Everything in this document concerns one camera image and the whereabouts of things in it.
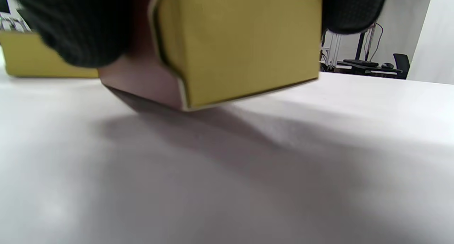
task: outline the black chair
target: black chair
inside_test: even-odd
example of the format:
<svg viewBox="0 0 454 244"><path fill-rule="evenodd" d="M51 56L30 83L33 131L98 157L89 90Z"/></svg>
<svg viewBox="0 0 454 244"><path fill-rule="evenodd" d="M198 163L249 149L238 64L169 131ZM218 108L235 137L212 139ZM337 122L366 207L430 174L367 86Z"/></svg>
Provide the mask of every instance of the black chair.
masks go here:
<svg viewBox="0 0 454 244"><path fill-rule="evenodd" d="M402 75L399 76L399 79L407 79L408 71L410 70L410 60L408 55L395 53L394 60L396 61L396 68L402 70Z"/></svg>

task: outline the yellow box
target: yellow box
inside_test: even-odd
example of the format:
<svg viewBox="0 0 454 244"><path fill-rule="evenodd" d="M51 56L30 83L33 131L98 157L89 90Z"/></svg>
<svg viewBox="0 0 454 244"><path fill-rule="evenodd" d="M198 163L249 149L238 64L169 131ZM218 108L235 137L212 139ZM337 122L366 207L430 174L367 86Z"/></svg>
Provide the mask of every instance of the yellow box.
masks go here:
<svg viewBox="0 0 454 244"><path fill-rule="evenodd" d="M0 44L6 72L17 77L97 78L95 68L78 68L64 62L37 33L2 31Z"/></svg>
<svg viewBox="0 0 454 244"><path fill-rule="evenodd" d="M322 0L133 1L109 87L190 111L318 78Z"/></svg>

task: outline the table surface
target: table surface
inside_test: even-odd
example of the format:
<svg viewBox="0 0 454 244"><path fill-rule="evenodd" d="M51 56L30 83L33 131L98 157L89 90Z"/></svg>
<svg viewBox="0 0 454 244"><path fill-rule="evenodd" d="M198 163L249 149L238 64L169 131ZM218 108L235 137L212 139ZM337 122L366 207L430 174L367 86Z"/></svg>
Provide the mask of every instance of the table surface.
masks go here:
<svg viewBox="0 0 454 244"><path fill-rule="evenodd" d="M322 73L180 113L0 74L0 243L452 244L454 86Z"/></svg>

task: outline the computer mouse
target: computer mouse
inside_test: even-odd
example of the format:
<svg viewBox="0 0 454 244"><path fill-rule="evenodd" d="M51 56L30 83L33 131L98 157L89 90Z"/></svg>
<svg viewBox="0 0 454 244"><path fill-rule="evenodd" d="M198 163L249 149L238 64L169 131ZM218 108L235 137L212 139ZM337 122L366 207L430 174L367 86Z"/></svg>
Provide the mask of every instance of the computer mouse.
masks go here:
<svg viewBox="0 0 454 244"><path fill-rule="evenodd" d="M392 65L392 64L389 63L389 62L386 62L386 63L383 63L383 65L381 66L381 68L393 69L393 68L394 68L394 65Z"/></svg>

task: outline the black pole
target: black pole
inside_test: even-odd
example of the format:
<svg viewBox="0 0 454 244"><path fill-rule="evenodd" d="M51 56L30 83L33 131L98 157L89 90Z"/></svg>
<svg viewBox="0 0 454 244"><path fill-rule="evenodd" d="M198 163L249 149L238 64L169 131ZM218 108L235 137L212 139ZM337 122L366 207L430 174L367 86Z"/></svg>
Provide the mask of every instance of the black pole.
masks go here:
<svg viewBox="0 0 454 244"><path fill-rule="evenodd" d="M356 49L355 60L359 60L361 57L361 50L363 49L365 34L366 34L365 32L360 34L360 40L358 41L358 48Z"/></svg>

